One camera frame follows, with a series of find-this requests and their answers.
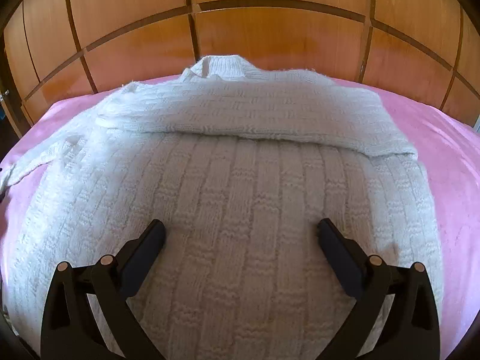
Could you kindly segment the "white knitted sweater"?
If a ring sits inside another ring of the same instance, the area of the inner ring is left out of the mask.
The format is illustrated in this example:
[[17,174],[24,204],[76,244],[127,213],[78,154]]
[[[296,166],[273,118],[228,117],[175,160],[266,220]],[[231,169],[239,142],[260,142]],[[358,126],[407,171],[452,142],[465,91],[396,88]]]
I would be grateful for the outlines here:
[[4,302],[35,350],[54,269],[89,265],[153,219],[164,250],[130,306],[168,359],[312,359],[354,301],[321,252],[331,219],[367,254],[444,280],[434,200],[380,97],[307,70],[208,56],[133,82],[7,164],[44,167],[4,265]]

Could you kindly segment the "pink bed cover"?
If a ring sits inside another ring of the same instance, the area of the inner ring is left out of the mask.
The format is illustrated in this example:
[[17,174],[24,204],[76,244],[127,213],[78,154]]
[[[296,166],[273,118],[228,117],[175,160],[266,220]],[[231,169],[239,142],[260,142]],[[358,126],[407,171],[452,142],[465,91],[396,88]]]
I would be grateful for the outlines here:
[[[333,79],[340,86],[376,92],[425,165],[439,230],[444,296],[441,359],[461,342],[479,312],[479,135],[436,108],[379,88]],[[80,112],[116,89],[55,102],[1,161],[6,168]],[[47,168],[10,187],[1,202],[1,276],[7,287],[10,257],[24,214]]]

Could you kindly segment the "wooden wardrobe door with knob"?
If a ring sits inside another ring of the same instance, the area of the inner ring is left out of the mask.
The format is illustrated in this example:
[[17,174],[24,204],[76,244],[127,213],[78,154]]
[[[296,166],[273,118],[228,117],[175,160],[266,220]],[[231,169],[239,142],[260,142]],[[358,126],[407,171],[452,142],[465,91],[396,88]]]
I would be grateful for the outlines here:
[[18,114],[18,110],[20,109],[18,100],[18,91],[16,90],[7,61],[4,36],[1,35],[1,106],[14,132],[18,138],[22,138],[24,133],[22,132]]

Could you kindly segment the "wooden panelled headboard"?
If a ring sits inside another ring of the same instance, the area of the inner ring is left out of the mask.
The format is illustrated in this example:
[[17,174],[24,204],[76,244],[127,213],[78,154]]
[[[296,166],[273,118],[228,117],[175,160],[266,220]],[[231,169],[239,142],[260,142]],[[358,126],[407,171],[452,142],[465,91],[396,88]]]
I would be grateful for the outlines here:
[[479,18],[465,0],[9,0],[1,35],[23,133],[61,99],[229,54],[479,117]]

